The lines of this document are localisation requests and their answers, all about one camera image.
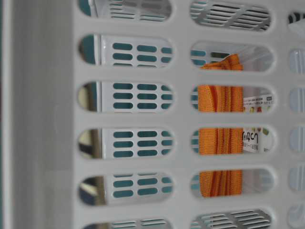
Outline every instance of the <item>ventilation slot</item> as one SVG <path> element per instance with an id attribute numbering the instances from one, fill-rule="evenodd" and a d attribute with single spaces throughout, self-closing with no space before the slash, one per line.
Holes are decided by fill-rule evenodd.
<path id="1" fill-rule="evenodd" d="M 79 194 L 88 205 L 110 206 L 162 201 L 172 190 L 172 180 L 164 173 L 121 174 L 88 178 L 80 184 Z M 147 219 L 144 224 L 154 223 Z"/>
<path id="2" fill-rule="evenodd" d="M 80 0 L 81 11 L 93 18 L 162 22 L 172 13 L 168 0 Z"/>
<path id="3" fill-rule="evenodd" d="M 79 138 L 79 150 L 88 159 L 161 157 L 172 148 L 172 135 L 161 128 L 92 129 Z"/>
<path id="4" fill-rule="evenodd" d="M 238 54 L 244 71 L 263 72 L 274 61 L 271 52 L 261 46 L 218 42 L 198 42 L 191 49 L 191 60 L 197 67 L 223 61 L 230 54 Z"/>
<path id="5" fill-rule="evenodd" d="M 160 83 L 92 82 L 79 90 L 79 103 L 93 112 L 158 113 L 173 103 L 173 93 Z"/>
<path id="6" fill-rule="evenodd" d="M 211 27 L 265 31 L 270 25 L 267 9 L 215 0 L 195 0 L 190 15 L 197 24 Z"/>

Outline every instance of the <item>textured orange fabric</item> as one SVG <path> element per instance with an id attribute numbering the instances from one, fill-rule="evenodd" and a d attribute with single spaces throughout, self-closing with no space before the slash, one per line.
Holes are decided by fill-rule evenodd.
<path id="1" fill-rule="evenodd" d="M 205 64 L 207 70 L 242 71 L 237 54 L 221 62 Z M 198 86 L 198 110 L 202 112 L 243 112 L 243 88 L 230 86 Z M 243 150 L 242 128 L 202 128 L 199 130 L 199 154 L 238 154 Z M 199 175 L 203 197 L 239 195 L 242 171 L 206 171 Z"/>

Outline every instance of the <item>white plastic crate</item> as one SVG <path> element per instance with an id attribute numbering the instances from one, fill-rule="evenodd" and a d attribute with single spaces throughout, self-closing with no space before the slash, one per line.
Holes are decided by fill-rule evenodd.
<path id="1" fill-rule="evenodd" d="M 293 151 L 303 151 L 302 129 L 294 133 L 292 147 L 288 139 L 290 131 L 303 123 L 304 80 L 300 74 L 304 72 L 304 57 L 300 48 L 304 40 L 289 32 L 283 23 L 301 20 L 302 15 L 291 12 L 305 7 L 303 1 L 267 0 L 256 2 L 257 6 L 249 0 L 241 4 L 211 0 L 152 2 L 90 1 L 95 17 L 92 19 L 82 15 L 77 1 L 33 0 L 33 7 L 26 2 L 5 1 L 2 93 L 2 131 L 6 133 L 2 147 L 5 229 L 82 229 L 107 222 L 111 222 L 111 228 L 125 222 L 125 228 L 148 228 L 147 224 L 156 229 L 272 229 L 286 227 L 287 222 L 291 227 L 303 226 L 303 208 L 289 211 L 302 200 L 296 192 L 303 191 L 303 167 L 298 164 L 304 159 L 301 153 Z M 205 26 L 196 25 L 192 19 Z M 78 55 L 78 45 L 88 34 L 94 34 L 98 66 L 87 65 Z M 131 49 L 114 48 L 118 43 Z M 150 51 L 141 50 L 143 46 Z M 244 72 L 204 71 L 190 64 L 191 59 L 199 67 L 231 53 L 240 55 Z M 153 61 L 146 61 L 145 56 Z M 100 114 L 87 112 L 77 103 L 78 91 L 88 82 L 101 82 L 100 91 L 97 90 Z M 117 91 L 111 85 L 122 82 L 133 85 L 133 107 L 127 112 L 113 108 Z M 140 83 L 158 88 L 153 93 L 157 96 L 153 112 L 138 109 Z M 200 114 L 192 108 L 191 103 L 196 102 L 191 102 L 190 95 L 196 96 L 192 93 L 194 88 L 205 83 L 264 87 L 272 92 L 276 102 L 270 112 L 262 115 Z M 160 90 L 162 85 L 172 92 Z M 300 88 L 296 97 L 290 93 L 294 88 Z M 162 109 L 164 93 L 174 95 L 170 109 Z M 198 145 L 190 144 L 190 139 L 198 139 L 192 137 L 198 128 L 261 125 L 268 127 L 275 137 L 273 149 L 265 155 L 215 158 L 199 157 L 192 151 Z M 109 160 L 81 156 L 80 134 L 92 128 L 101 130 L 102 157 Z M 161 156 L 162 148 L 158 148 L 154 157 L 134 153 L 131 158 L 113 160 L 113 133 L 121 129 L 133 133 L 153 130 L 159 134 L 156 140 L 159 146 L 163 128 L 173 134 L 167 140 L 175 144 L 167 156 Z M 137 143 L 140 139 L 135 136 L 132 141 Z M 256 194 L 194 198 L 201 197 L 198 172 L 216 169 L 259 169 L 262 172 L 257 176 L 245 173 L 244 177 L 244 193 Z M 151 171 L 156 174 L 147 178 L 161 180 L 151 186 L 158 192 L 141 198 L 139 174 Z M 131 178 L 124 178 L 135 184 L 132 187 L 135 195 L 128 200 L 113 196 L 116 190 L 122 190 L 114 186 L 116 181 L 122 181 L 121 177 L 113 176 L 116 174 L 132 174 Z M 92 207 L 80 200 L 78 189 L 82 181 L 95 176 L 105 177 L 105 196 L 113 206 Z M 172 179 L 173 191 L 162 192 L 166 187 L 162 182 L 164 176 Z M 232 216 L 244 209 L 257 214 L 262 221 L 240 224 Z M 228 224 L 215 225 L 214 213 L 226 218 Z M 202 217 L 208 221 L 206 224 L 201 222 Z"/>

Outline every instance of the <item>orange towel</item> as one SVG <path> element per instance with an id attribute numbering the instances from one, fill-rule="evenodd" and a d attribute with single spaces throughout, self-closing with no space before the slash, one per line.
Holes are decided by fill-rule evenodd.
<path id="1" fill-rule="evenodd" d="M 225 60 L 205 64 L 202 69 L 242 71 L 237 54 Z M 201 112 L 243 112 L 243 88 L 230 86 L 198 86 L 198 110 Z M 203 128 L 199 130 L 199 154 L 240 154 L 243 150 L 242 128 Z M 207 171 L 199 175 L 203 197 L 240 195 L 241 170 Z"/>

